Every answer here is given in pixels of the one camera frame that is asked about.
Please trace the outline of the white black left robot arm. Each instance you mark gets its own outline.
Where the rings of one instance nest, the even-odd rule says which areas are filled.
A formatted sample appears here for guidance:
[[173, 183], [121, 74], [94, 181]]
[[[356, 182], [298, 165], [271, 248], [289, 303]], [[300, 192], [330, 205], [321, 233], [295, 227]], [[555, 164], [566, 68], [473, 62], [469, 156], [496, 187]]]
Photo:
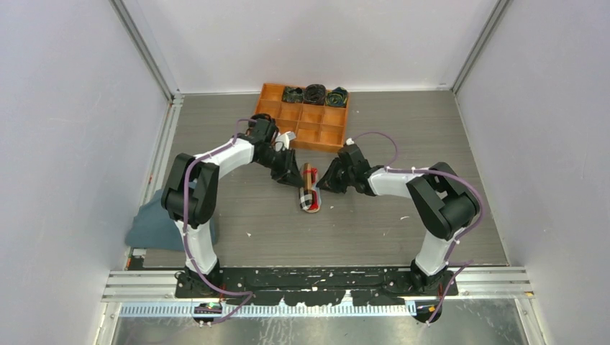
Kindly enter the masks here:
[[219, 259], [211, 236], [220, 180], [255, 163], [268, 168], [277, 183], [304, 186], [296, 151], [291, 147], [295, 133], [281, 132], [268, 115], [254, 115], [244, 123], [245, 131], [236, 131], [217, 148], [197, 155], [177, 155], [163, 189], [161, 206], [181, 232], [187, 270], [196, 273], [193, 288], [205, 298], [215, 296], [221, 286], [219, 276], [212, 273]]

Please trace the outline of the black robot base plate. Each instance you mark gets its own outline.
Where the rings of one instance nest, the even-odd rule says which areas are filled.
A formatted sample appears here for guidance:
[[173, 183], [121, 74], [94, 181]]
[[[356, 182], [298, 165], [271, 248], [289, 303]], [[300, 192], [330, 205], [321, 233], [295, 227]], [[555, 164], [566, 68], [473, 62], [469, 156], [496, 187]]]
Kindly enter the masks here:
[[212, 298], [228, 305], [338, 305], [351, 297], [357, 306], [398, 305], [405, 297], [457, 295], [445, 270], [433, 280], [398, 267], [225, 267], [206, 282], [187, 268], [174, 274], [177, 298]]

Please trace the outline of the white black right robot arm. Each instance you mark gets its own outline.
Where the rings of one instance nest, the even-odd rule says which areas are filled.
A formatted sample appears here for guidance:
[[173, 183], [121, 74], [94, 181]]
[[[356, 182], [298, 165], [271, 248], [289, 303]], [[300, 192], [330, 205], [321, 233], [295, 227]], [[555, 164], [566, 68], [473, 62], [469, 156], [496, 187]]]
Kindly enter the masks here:
[[317, 183], [321, 190], [394, 196], [413, 202], [426, 234], [410, 266], [408, 283], [420, 295], [443, 284], [448, 260], [460, 238], [483, 217], [480, 193], [445, 162], [428, 168], [372, 166], [356, 144], [345, 144]]

